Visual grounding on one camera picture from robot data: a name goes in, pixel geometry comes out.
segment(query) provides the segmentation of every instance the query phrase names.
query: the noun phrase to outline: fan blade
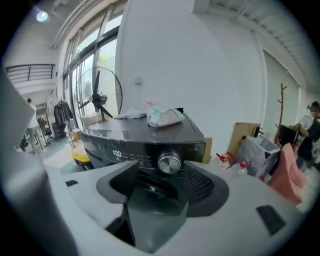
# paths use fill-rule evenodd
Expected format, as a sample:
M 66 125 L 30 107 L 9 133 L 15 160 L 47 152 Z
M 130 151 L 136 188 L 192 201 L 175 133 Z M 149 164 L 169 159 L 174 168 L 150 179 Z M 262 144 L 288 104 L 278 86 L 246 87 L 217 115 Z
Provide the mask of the fan blade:
M 88 101 L 86 101 L 85 103 L 83 103 L 83 104 L 79 107 L 79 109 L 82 109 L 85 105 L 88 105 L 89 102 L 90 102 L 90 101 L 88 100 Z
M 107 116 L 114 118 L 100 103 L 97 103 L 96 106 L 102 110 Z
M 95 81 L 94 81 L 93 95 L 96 95 L 98 93 L 99 78 L 100 78 L 100 70 L 96 74 L 96 78 L 95 78 Z

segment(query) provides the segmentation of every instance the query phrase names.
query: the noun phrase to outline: white plastic bag with red handle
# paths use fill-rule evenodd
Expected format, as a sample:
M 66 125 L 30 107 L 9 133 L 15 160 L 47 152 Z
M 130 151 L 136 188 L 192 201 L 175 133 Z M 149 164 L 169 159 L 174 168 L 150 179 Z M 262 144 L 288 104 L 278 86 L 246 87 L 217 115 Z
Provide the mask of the white plastic bag with red handle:
M 148 125 L 164 127 L 181 122 L 185 116 L 175 108 L 166 108 L 147 100 L 146 118 Z

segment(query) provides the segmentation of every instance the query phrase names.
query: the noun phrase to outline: person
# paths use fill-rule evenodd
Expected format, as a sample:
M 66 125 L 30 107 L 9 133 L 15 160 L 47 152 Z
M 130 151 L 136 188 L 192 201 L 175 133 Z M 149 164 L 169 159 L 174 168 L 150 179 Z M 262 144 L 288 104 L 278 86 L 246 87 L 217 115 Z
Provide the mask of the person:
M 33 149 L 34 154 L 37 156 L 38 154 L 36 151 L 35 136 L 36 136 L 43 152 L 45 152 L 46 150 L 40 140 L 40 133 L 39 133 L 38 121 L 37 121 L 37 108 L 31 104 L 32 100 L 30 98 L 28 98 L 26 101 L 29 103 L 29 106 L 34 110 L 34 115 L 32 116 L 32 119 L 30 120 L 29 125 L 28 125 L 28 133 L 30 135 L 31 147 Z
M 314 101 L 308 108 L 310 108 L 310 114 L 313 117 L 310 128 L 306 129 L 300 123 L 294 126 L 294 128 L 299 131 L 299 134 L 304 137 L 296 158 L 296 164 L 302 172 L 304 172 L 307 165 L 313 161 L 313 142 L 316 142 L 320 138 L 320 104 Z

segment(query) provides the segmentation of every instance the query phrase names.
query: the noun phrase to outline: person in white shirt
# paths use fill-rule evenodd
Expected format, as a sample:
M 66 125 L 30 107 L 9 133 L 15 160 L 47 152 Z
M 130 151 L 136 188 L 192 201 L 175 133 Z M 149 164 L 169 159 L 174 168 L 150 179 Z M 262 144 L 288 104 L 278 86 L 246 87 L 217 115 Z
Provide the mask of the person in white shirt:
M 39 133 L 39 129 L 38 129 L 38 121 L 37 121 L 37 108 L 31 104 L 31 99 L 28 98 L 26 100 L 30 107 L 34 110 L 34 115 L 32 117 L 32 119 L 30 120 L 30 123 L 28 125 L 28 133 L 30 135 L 30 140 L 31 140 L 31 147 L 33 149 L 33 152 L 35 155 L 37 155 L 37 151 L 36 151 L 36 143 L 35 143 L 35 136 L 38 139 L 38 142 L 42 148 L 43 151 L 44 150 L 44 146 L 42 145 L 42 142 L 40 140 L 40 133 Z

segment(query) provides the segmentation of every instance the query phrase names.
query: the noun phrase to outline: control knob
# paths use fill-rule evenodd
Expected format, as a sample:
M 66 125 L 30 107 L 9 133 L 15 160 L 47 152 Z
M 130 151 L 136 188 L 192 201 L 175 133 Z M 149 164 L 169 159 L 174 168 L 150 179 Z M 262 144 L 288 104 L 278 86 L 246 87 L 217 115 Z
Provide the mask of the control knob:
M 158 158 L 158 168 L 166 174 L 174 174 L 181 167 L 181 159 L 175 153 L 163 153 Z

